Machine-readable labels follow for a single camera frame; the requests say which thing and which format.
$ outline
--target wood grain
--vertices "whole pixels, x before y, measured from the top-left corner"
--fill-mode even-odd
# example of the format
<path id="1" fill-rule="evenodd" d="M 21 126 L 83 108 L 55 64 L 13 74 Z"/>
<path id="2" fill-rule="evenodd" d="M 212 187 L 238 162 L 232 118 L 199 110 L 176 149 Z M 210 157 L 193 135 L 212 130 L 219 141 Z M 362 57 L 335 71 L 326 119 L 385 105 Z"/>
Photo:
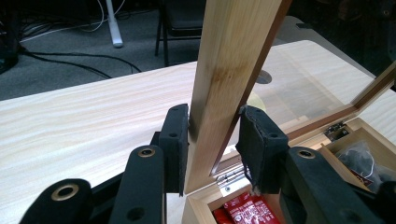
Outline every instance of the wood grain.
<path id="1" fill-rule="evenodd" d="M 83 178 L 94 187 L 121 173 L 129 153 L 161 130 L 167 110 L 191 101 L 195 67 L 0 102 L 0 223 L 17 223 L 59 180 Z"/>
<path id="2" fill-rule="evenodd" d="M 186 193 L 213 182 L 210 175 L 231 137 L 239 107 L 248 99 L 251 80 L 257 78 L 275 37 L 268 34 L 278 28 L 273 21 L 281 6 L 288 7 L 281 0 L 206 2 L 191 100 Z"/>
<path id="3" fill-rule="evenodd" d="M 18 223 L 36 196 L 58 180 L 84 178 L 96 186 L 121 173 L 130 151 L 161 129 L 166 111 L 191 101 L 195 69 L 196 63 L 182 64 L 0 102 L 0 223 Z M 278 125 L 299 118 L 284 109 L 283 98 L 276 98 L 293 94 L 285 92 L 288 86 L 304 93 L 295 111 L 305 110 L 319 96 L 305 77 L 314 78 L 332 94 L 329 99 L 341 103 L 350 102 L 372 80 L 309 41 L 272 47 L 263 69 L 273 82 L 256 85 L 254 91 Z M 395 99 L 395 92 L 386 91 L 360 114 L 393 145 Z M 184 200 L 168 197 L 174 198 L 168 223 L 181 220 Z"/>

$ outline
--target glass lid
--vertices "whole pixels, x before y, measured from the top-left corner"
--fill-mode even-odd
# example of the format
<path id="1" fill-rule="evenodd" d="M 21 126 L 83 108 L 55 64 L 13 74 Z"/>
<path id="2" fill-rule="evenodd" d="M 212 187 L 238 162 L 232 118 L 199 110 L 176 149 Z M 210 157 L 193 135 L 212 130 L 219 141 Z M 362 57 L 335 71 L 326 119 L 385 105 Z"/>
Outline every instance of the glass lid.
<path id="1" fill-rule="evenodd" d="M 385 31 L 392 30 L 383 25 L 377 28 L 385 33 L 376 35 L 388 44 L 377 43 L 381 48 L 374 48 L 374 43 L 364 41 L 372 35 L 365 33 L 364 27 L 355 33 L 356 21 L 337 18 L 329 22 L 322 18 L 315 23 L 319 14 L 311 16 L 298 15 L 291 8 L 247 100 L 248 105 L 264 110 L 286 134 L 342 110 L 353 112 L 358 95 L 396 59 L 392 49 L 396 45 L 391 45 L 396 38 L 391 40 Z M 362 18 L 357 20 L 364 24 Z M 390 28 L 396 32 L 396 26 Z M 235 148 L 238 130 L 239 123 L 213 171 L 240 161 Z"/>

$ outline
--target table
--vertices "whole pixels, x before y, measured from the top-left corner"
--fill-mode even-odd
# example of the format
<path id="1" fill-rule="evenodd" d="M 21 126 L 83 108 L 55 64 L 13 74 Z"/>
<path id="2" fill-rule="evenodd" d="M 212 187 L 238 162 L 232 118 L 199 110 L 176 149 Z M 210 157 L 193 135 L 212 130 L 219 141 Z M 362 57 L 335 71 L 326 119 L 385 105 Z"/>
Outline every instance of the table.
<path id="1" fill-rule="evenodd" d="M 190 103 L 195 68 L 186 63 L 0 102 L 0 223 L 18 222 L 38 194 L 59 180 L 83 178 L 94 187 L 121 173 L 129 153 L 161 130 L 167 110 Z M 325 86 L 328 91 L 321 91 L 331 92 L 339 105 L 372 80 L 310 41 L 272 47 L 263 68 L 281 88 L 265 91 L 270 88 L 257 85 L 253 91 L 260 97 L 279 95 L 297 72 Z M 277 82 L 278 76 L 284 82 Z M 303 79 L 293 83 L 303 87 Z M 361 113 L 394 145 L 395 96 L 387 91 Z M 262 100 L 275 116 L 280 104 Z M 168 221 L 178 223 L 184 201 L 168 199 Z"/>

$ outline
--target cable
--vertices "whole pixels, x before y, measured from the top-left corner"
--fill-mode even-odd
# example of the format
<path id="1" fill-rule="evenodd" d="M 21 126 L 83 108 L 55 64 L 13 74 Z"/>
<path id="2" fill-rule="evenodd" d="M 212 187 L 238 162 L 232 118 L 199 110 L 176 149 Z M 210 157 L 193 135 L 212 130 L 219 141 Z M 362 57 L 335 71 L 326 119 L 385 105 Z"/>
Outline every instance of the cable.
<path id="1" fill-rule="evenodd" d="M 101 9 L 101 11 L 102 11 L 102 20 L 100 21 L 100 24 L 99 24 L 96 28 L 94 28 L 93 30 L 84 30 L 84 29 L 80 29 L 80 30 L 82 30 L 82 31 L 84 31 L 84 32 L 94 32 L 94 31 L 96 31 L 97 29 L 99 29 L 99 27 L 102 26 L 103 22 L 108 21 L 108 19 L 105 19 L 105 12 L 104 12 L 104 10 L 103 10 L 102 4 L 100 3 L 99 0 L 97 0 L 97 2 L 98 2 L 99 7 L 100 7 L 100 9 Z M 116 14 L 120 11 L 120 9 L 121 9 L 122 6 L 124 5 L 124 3 L 125 3 L 125 0 L 122 0 L 122 3 L 120 4 L 119 9 L 117 9 L 117 10 L 114 12 L 114 15 L 116 15 Z"/>
<path id="2" fill-rule="evenodd" d="M 106 73 L 104 73 L 104 72 L 101 72 L 101 71 L 99 71 L 99 70 L 97 70 L 97 69 L 95 69 L 95 68 L 86 66 L 86 65 L 82 65 L 82 64 L 78 64 L 78 63 L 62 62 L 62 61 L 52 60 L 52 59 L 46 59 L 46 58 L 43 58 L 43 57 L 39 57 L 39 56 L 37 56 L 37 55 L 34 55 L 32 52 L 29 52 L 29 51 L 26 51 L 26 50 L 22 50 L 22 51 L 20 52 L 20 54 L 25 55 L 25 56 L 29 56 L 29 57 L 32 57 L 32 58 L 35 58 L 35 59 L 38 59 L 38 60 L 43 61 L 43 62 L 48 62 L 48 63 L 63 63 L 63 64 L 73 65 L 73 66 L 76 66 L 76 67 L 85 69 L 85 70 L 87 70 L 87 71 L 93 72 L 93 73 L 95 73 L 95 74 L 97 74 L 97 75 L 99 75 L 99 76 L 101 76 L 101 77 L 104 77 L 104 78 L 112 78 L 112 77 L 109 76 L 108 74 L 106 74 Z"/>
<path id="3" fill-rule="evenodd" d="M 32 54 L 35 54 L 35 55 L 53 55 L 53 56 L 73 56 L 73 57 L 76 57 L 76 56 L 77 56 L 77 57 L 109 58 L 109 59 L 113 59 L 113 60 L 117 60 L 117 61 L 120 61 L 120 62 L 129 64 L 129 65 L 131 66 L 131 72 L 132 72 L 132 73 L 134 72 L 133 68 L 136 69 L 136 71 L 138 71 L 138 72 L 142 72 L 142 71 L 141 71 L 138 67 L 136 67 L 134 64 L 129 63 L 128 61 L 123 60 L 123 59 L 121 59 L 121 58 L 117 58 L 117 57 L 113 57 L 113 56 L 109 56 L 109 55 L 103 55 L 103 54 L 87 54 L 87 53 L 56 53 L 56 52 L 53 52 L 53 53 L 45 53 L 45 52 L 32 52 L 32 51 L 29 51 L 29 52 L 32 53 Z"/>
<path id="4" fill-rule="evenodd" d="M 80 30 L 82 30 L 82 31 L 84 31 L 84 32 L 94 32 L 94 31 L 96 31 L 97 29 L 99 29 L 99 27 L 102 26 L 103 22 L 107 21 L 107 20 L 105 20 L 105 11 L 103 10 L 102 4 L 100 3 L 99 0 L 96 0 L 96 1 L 98 2 L 99 8 L 100 8 L 100 10 L 102 11 L 102 19 L 101 19 L 101 21 L 99 22 L 99 25 L 98 25 L 96 28 L 92 29 L 92 30 L 80 29 Z"/>
<path id="5" fill-rule="evenodd" d="M 99 7 L 101 8 L 101 11 L 102 11 L 102 19 L 101 19 L 101 21 L 99 21 L 99 22 L 95 22 L 95 23 L 91 24 L 91 25 L 99 24 L 96 28 L 94 28 L 94 29 L 91 30 L 91 31 L 85 31 L 85 32 L 93 32 L 93 31 L 96 31 L 97 29 L 99 29 L 99 27 L 102 26 L 102 24 L 103 24 L 105 21 L 107 21 L 107 19 L 105 19 L 105 12 L 104 12 L 104 10 L 103 10 L 102 4 L 100 3 L 99 0 L 97 0 L 97 2 L 98 2 Z M 115 14 L 118 13 L 118 12 L 120 11 L 120 9 L 121 9 L 122 6 L 124 5 L 124 3 L 125 3 L 125 0 L 122 1 L 122 3 L 120 4 L 119 8 L 118 8 L 117 11 L 115 12 Z M 46 33 L 44 33 L 44 34 L 41 34 L 41 35 L 35 35 L 35 36 L 30 37 L 30 38 L 23 39 L 23 40 L 21 40 L 20 42 L 23 43 L 23 42 L 26 42 L 26 41 L 29 41 L 29 40 L 32 40 L 32 39 L 36 39 L 36 38 L 38 38 L 38 37 L 40 37 L 40 36 L 43 36 L 43 35 L 49 35 L 49 34 L 52 34 L 52 33 L 55 33 L 55 32 L 63 31 L 63 30 L 71 30 L 71 29 L 80 28 L 80 27 L 86 27 L 86 26 L 90 26 L 90 25 L 80 25 L 80 26 L 66 27 L 66 28 L 62 28 L 62 29 L 58 29 L 58 30 L 48 31 L 48 32 L 46 32 Z"/>

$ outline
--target metal hinge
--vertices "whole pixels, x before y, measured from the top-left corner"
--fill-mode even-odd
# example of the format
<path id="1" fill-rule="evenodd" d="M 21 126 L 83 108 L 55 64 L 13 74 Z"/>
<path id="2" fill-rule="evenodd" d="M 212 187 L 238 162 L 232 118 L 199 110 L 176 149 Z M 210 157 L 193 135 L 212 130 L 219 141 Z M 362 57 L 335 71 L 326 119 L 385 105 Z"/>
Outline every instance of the metal hinge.
<path id="1" fill-rule="evenodd" d="M 243 166 L 238 166 L 230 173 L 221 175 L 216 180 L 223 197 L 236 192 L 250 182 L 245 178 L 245 170 Z"/>
<path id="2" fill-rule="evenodd" d="M 334 142 L 346 135 L 349 134 L 349 131 L 346 129 L 346 125 L 343 121 L 336 123 L 330 126 L 324 134 L 330 139 L 330 141 Z"/>

